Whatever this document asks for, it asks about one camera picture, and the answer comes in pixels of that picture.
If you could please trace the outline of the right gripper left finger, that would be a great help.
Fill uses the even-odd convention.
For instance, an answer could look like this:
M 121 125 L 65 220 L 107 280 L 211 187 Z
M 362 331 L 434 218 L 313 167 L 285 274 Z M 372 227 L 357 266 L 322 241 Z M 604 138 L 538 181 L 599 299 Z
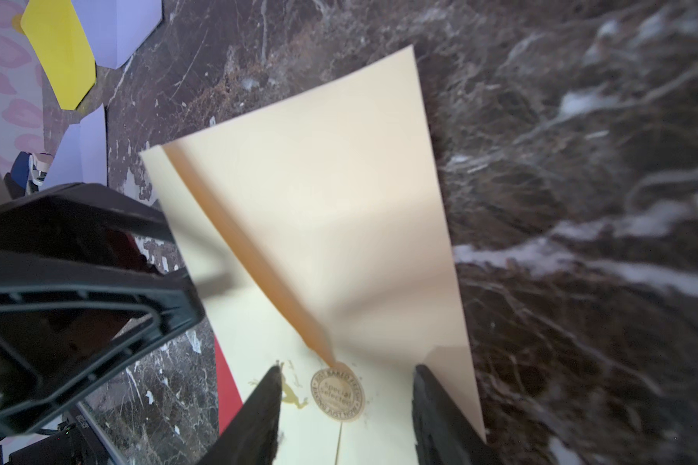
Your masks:
M 273 464 L 281 396 L 281 370 L 274 365 L 198 465 Z

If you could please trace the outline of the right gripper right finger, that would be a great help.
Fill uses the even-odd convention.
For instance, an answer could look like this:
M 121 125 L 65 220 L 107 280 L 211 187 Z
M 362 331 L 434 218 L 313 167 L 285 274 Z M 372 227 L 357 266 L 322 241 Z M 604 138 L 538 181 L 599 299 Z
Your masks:
M 432 370 L 415 367 L 412 418 L 421 465 L 500 465 Z

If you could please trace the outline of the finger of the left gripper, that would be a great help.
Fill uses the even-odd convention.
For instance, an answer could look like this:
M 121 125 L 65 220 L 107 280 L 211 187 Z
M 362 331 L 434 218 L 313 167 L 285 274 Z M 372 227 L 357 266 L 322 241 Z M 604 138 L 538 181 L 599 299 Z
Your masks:
M 219 296 L 228 270 L 195 277 L 143 263 L 135 236 L 174 239 L 165 215 L 100 184 L 74 183 L 0 205 L 0 294 Z
M 0 251 L 0 436 L 37 430 L 204 316 L 185 274 Z

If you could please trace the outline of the yellow envelope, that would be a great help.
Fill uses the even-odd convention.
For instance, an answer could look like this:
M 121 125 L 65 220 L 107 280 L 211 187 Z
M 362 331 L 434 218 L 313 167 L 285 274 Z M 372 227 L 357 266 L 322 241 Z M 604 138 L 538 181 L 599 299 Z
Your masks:
M 96 83 L 96 62 L 71 0 L 30 0 L 21 29 L 62 110 L 77 110 Z

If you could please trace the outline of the purple envelope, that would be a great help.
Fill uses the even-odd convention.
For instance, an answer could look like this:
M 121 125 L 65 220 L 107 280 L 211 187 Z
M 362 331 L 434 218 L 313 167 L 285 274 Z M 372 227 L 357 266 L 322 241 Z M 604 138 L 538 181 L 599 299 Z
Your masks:
M 108 185 L 106 112 L 103 105 L 71 124 L 54 154 L 54 162 L 40 187 L 91 183 Z
M 161 0 L 73 0 L 96 63 L 118 69 L 163 19 Z

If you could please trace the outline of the beige envelope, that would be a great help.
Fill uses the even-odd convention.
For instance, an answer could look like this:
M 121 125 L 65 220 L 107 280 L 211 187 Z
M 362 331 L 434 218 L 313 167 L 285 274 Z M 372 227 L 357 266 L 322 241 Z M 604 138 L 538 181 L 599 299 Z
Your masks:
M 281 370 L 278 464 L 420 464 L 424 364 L 484 420 L 413 48 L 142 153 L 245 404 Z

